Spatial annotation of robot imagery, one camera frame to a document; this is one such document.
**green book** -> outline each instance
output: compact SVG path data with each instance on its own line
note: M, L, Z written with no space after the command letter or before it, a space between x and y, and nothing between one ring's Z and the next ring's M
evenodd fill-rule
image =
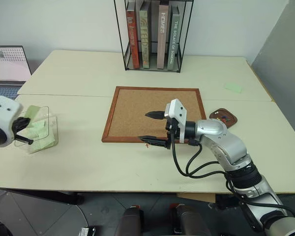
M150 1L144 1L140 8L141 50L143 68L149 69L151 52L151 6Z
M180 25L180 13L178 7L172 8L171 13L171 34L170 34L170 42L168 45L168 62L167 69L173 70L175 65L175 55L178 49L179 42L179 25Z

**black wire rack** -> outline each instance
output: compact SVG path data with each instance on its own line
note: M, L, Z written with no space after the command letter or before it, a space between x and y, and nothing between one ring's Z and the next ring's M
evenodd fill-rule
M139 7L141 6L141 3L143 0L114 0L114 6L115 6L115 12L116 12L116 19L117 19L117 26L118 26L118 33L119 33L119 39L120 39L120 45L121 45L121 51L122 51L122 59L124 64L125 70L146 70L146 71L164 71L164 72L178 72L180 73L181 67L182 67L182 60L185 52L185 46L187 41L187 35L190 25L190 19L191 19L191 13L193 8L193 2L194 0L170 0L169 4L170 6L177 6L180 11L180 33L179 33L179 40L178 40L178 47L177 47L177 53L175 54L175 65L173 70L167 70L167 53L165 54L165 62L164 62L164 69L158 69L156 67L156 59L157 59L157 34L153 34L152 32L152 41L151 41L151 53L150 53L150 68L143 68L142 65L142 51L141 51L141 36L140 36L140 30L137 28L138 32L138 45L139 45L139 61L140 61L140 68L134 69L132 64L132 56L131 56L131 50L130 50L130 43L128 38L128 31L127 31L127 22L126 22L126 9L129 1L135 1L136 2L136 10L137 10L137 25L138 21L138 12ZM151 5L158 6L159 0L149 0L151 2ZM154 28L157 28L157 22L152 21L152 27L154 25ZM168 47L169 41L167 39L166 41L166 50Z

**floor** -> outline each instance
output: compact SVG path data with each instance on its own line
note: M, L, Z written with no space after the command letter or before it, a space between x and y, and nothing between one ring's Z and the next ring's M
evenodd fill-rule
M113 236L124 210L140 205L145 214L144 236L170 235L168 209L172 203L193 206L207 222L213 236L262 236L253 232L241 210L224 211L215 204L176 197L175 194L85 193L77 206L55 203L0 190L0 221L14 236L78 236L87 224L96 226L97 236ZM295 194L280 195L282 202L295 210Z

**white table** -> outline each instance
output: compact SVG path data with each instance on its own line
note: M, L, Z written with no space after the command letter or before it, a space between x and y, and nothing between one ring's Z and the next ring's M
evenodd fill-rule
M49 106L58 117L57 146L25 154L0 148L0 187L65 191L228 193L222 175L181 176L171 151L144 144L102 143L111 97L20 95L24 107ZM295 192L295 132L274 102L203 100L206 114L224 107L238 123L230 131L246 144L274 191ZM181 166L197 148L178 145ZM194 166L214 160L204 148ZM219 165L206 171L220 169Z
M242 93L224 88L242 86ZM111 97L116 86L199 88L202 99L271 101L246 59L184 56L181 73L125 71L121 53L53 51L19 94Z

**bookshelf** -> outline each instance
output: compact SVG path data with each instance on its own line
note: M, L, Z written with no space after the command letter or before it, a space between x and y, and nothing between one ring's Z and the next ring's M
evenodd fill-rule
M141 32L140 32L140 16L139 11L144 0L114 0L117 27L121 45L122 59L125 70L144 70L144 71L164 71L164 72L178 72L180 73L183 61L183 55L185 52L186 40L189 30L189 24L191 19L192 7L194 0L169 0L169 12L168 12L168 24L166 28L166 43L165 43L165 58L164 68L157 68L157 47L158 47L158 13L159 13L159 0L146 0L150 2L151 7L151 22L150 22L150 60L149 68L143 68L143 56L141 46ZM137 28L137 44L139 53L139 68L134 68L131 45L128 36L128 25L126 11L129 2L135 2L136 12L136 28ZM180 14L180 23L176 40L176 51L174 59L174 67L167 69L168 62L168 46L170 44L171 36L171 11L173 7L177 7Z

